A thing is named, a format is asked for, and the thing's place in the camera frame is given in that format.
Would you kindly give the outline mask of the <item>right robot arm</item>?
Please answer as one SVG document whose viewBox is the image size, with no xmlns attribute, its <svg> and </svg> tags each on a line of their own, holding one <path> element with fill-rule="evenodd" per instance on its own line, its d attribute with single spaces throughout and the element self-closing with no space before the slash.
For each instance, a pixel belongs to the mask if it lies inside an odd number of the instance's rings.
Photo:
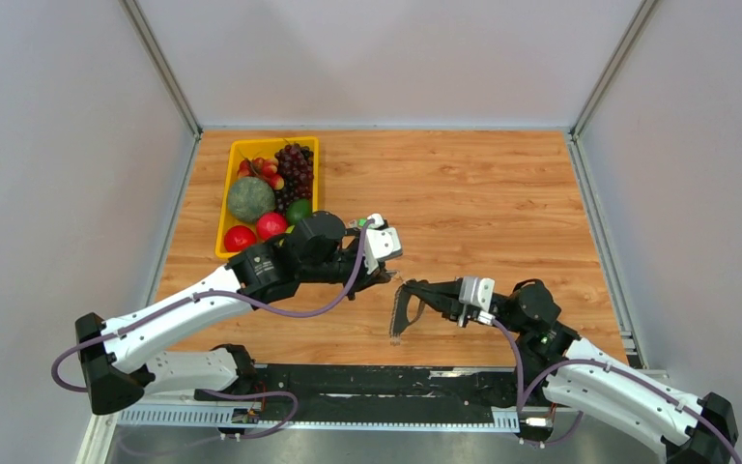
<svg viewBox="0 0 742 464">
<path fill-rule="evenodd" d="M 395 296 L 394 336 L 412 324 L 411 300 L 419 312 L 430 307 L 460 327 L 476 323 L 502 332 L 515 358 L 518 411 L 544 397 L 614 427 L 668 463 L 742 460 L 730 401 L 669 387 L 607 354 L 560 322 L 561 309 L 540 279 L 521 281 L 507 295 L 485 277 L 408 280 Z"/>
</svg>

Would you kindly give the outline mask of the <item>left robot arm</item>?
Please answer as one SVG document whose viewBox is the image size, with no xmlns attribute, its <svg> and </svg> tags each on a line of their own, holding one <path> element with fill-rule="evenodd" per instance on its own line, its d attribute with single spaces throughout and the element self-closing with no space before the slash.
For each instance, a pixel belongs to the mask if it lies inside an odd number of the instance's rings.
<svg viewBox="0 0 742 464">
<path fill-rule="evenodd" d="M 321 315 L 389 282 L 385 263 L 402 252 L 397 230 L 382 216 L 345 224 L 320 211 L 155 304 L 110 319 L 81 316 L 74 324 L 75 352 L 92 413 L 120 412 L 160 392 L 209 390 L 249 398 L 257 375 L 242 346 L 200 353 L 172 353 L 170 347 L 258 309 L 299 319 Z"/>
</svg>

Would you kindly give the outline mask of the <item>clear keyring holder with rings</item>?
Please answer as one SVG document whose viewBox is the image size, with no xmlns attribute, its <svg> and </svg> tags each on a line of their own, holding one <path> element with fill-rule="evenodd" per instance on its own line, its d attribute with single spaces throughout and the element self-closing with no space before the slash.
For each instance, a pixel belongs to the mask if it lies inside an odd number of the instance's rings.
<svg viewBox="0 0 742 464">
<path fill-rule="evenodd" d="M 416 297 L 417 306 L 415 314 L 409 315 L 411 299 L 414 298 L 414 290 L 407 284 L 401 285 L 394 296 L 394 305 L 391 311 L 391 320 L 389 323 L 389 338 L 392 345 L 401 343 L 402 335 L 405 330 L 416 323 L 422 316 L 425 309 L 425 302 Z"/>
</svg>

